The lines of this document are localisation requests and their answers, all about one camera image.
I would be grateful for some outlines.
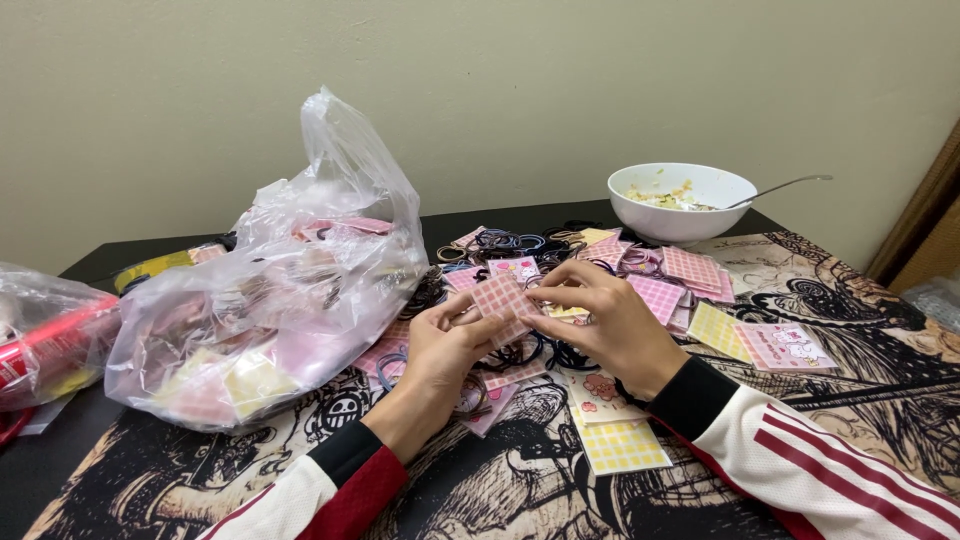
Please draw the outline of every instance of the black table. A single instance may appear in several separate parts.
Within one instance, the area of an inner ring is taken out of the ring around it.
[[[480,225],[515,233],[539,233],[567,219],[622,224],[606,199],[478,210],[425,216],[423,239],[427,254]],[[772,233],[783,227],[750,209],[724,236]],[[114,292],[110,275],[141,260],[174,253],[207,242],[216,234],[113,242],[93,250],[60,276]],[[20,538],[36,516],[60,492],[67,478],[120,413],[120,405],[104,396],[101,383],[82,390],[42,435],[20,437],[0,450],[0,539]]]

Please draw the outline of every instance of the hand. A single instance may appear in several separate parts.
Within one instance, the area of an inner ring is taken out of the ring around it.
[[[470,367],[495,349],[491,338],[513,317],[464,312],[472,302],[458,294],[414,317],[403,376],[360,420],[402,463],[450,419]]]
[[[529,289],[532,299],[582,307],[595,322],[576,326],[545,315],[521,317],[538,331],[577,347],[618,379],[631,394],[650,401],[690,356],[625,280],[595,264],[567,260]]]

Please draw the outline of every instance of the beige wall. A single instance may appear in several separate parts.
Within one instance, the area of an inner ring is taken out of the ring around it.
[[[957,20],[956,0],[5,0],[0,259],[58,272],[225,230],[304,167],[299,106],[326,84],[423,214],[603,198],[645,161],[831,173],[756,206],[862,268],[960,114]]]

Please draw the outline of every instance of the desk mat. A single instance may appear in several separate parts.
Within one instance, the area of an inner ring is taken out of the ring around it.
[[[759,372],[682,342],[727,376],[794,406],[854,446],[960,497],[960,336],[793,233],[704,242],[753,292],[738,319],[797,321],[840,368]],[[28,538],[194,538],[379,399],[347,369],[245,436],[196,433],[126,410]],[[451,423],[366,538],[789,538],[653,423],[672,468],[596,478],[548,377],[526,383],[486,439]]]

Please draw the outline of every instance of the bowl of food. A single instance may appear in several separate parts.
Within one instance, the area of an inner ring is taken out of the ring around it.
[[[691,163],[644,163],[620,169],[607,180],[613,211],[646,240],[690,246],[733,226],[756,195],[756,187],[731,172]]]

